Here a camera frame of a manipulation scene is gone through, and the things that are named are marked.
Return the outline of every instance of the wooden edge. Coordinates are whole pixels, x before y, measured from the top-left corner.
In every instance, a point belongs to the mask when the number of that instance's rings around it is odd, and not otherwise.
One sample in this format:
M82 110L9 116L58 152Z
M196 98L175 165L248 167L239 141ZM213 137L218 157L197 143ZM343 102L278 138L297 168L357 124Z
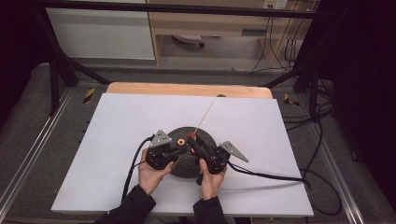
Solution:
M218 85L113 82L108 86L106 93L191 96L218 96L223 94L227 97L273 99L268 88Z

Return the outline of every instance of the black sleeve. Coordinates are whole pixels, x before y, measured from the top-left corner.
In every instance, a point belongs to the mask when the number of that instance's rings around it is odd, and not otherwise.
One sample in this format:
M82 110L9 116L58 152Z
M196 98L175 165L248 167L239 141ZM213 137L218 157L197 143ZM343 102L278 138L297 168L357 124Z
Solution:
M201 199L193 207L198 224L227 224L219 197L204 201Z
M143 224L155 204L154 199L148 196L139 185L136 185L126 196L120 207L102 215L94 224Z

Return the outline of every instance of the hand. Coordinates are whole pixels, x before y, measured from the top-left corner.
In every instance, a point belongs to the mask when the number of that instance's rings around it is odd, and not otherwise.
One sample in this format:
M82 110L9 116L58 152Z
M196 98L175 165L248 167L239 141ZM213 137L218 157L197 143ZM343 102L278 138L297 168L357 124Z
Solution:
M201 198L203 198L204 200L209 200L211 198L218 196L218 191L224 179L227 167L224 167L224 170L221 171L220 173L216 175L212 175L209 173L209 170L207 169L207 164L205 160L200 159L199 165L201 167L201 172L204 175L201 185L202 186Z
M140 161L145 161L147 154L148 154L148 150L143 149L142 159ZM174 162L171 161L165 167L165 169L156 170L151 166L149 166L146 162L139 164L138 183L140 188L142 188L147 193L147 195L151 195L151 193L160 185L160 182L163 180L163 177L171 173L173 165Z

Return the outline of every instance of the white table surface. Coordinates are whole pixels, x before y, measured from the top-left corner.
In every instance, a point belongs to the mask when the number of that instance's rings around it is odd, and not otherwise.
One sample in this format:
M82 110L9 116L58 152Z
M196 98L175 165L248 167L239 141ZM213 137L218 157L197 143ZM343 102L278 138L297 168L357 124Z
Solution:
M217 145L231 141L249 159L232 157L232 163L253 172L301 177L276 100L105 93L51 210L91 214L119 206L140 143L160 129L196 127L213 101L201 128ZM130 189L136 184L137 169ZM195 179L167 175L152 194L157 205L151 214L191 215L199 191ZM230 167L219 198L226 216L313 216L303 183L244 175Z

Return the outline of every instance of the floor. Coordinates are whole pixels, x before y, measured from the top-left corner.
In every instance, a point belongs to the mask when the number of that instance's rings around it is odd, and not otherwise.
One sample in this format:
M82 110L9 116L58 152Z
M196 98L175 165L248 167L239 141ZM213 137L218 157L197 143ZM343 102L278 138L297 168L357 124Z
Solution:
M194 83L257 86L265 84L284 74L285 69L263 70L249 73L260 59L261 50L258 41L252 38L205 37L205 47L183 44L168 36L163 46L163 62L156 65L147 62L127 62L118 67L119 62L110 62L108 66L95 65L92 70L103 77L117 81L161 82L161 83ZM279 59L286 66L288 63ZM260 61L257 69L267 69L265 61ZM28 176L22 180L10 207L5 207L2 197L0 214L5 218L3 223L79 223L95 220L97 216L63 216L50 211L56 197L56 189L62 185L64 176L70 166L78 142L83 138L84 130L92 117L100 95L106 86L98 85L82 74L79 87L63 87L63 92L71 92L64 112L57 120L57 125L50 130L50 135L40 154L35 157L35 164L28 167ZM37 67L32 80L20 102L14 107L7 122L0 130L0 192L8 191L8 184L18 172L20 165L29 155L31 146L48 121L50 111L50 83L48 68ZM274 97L278 100L282 116L304 116L303 107L306 94L295 94L291 88L294 78L273 88ZM82 103L87 90L92 86L96 92L89 104ZM287 93L294 104L285 104ZM294 124L285 124L287 128ZM396 223L396 215L386 198L378 189L363 163L352 160L351 151L337 119L328 116L322 120L324 142L328 147L343 174L354 202L364 218L364 223ZM299 167L305 167L318 144L315 137L315 125L306 124L288 132ZM312 169L326 180L332 181L323 154L319 153ZM309 198L312 203L323 210L334 211L337 198L332 190L320 179L308 176L313 185ZM326 216L315 210L310 223L353 223L344 209L336 216ZM269 218L255 217L255 224L262 223L305 223L303 218Z

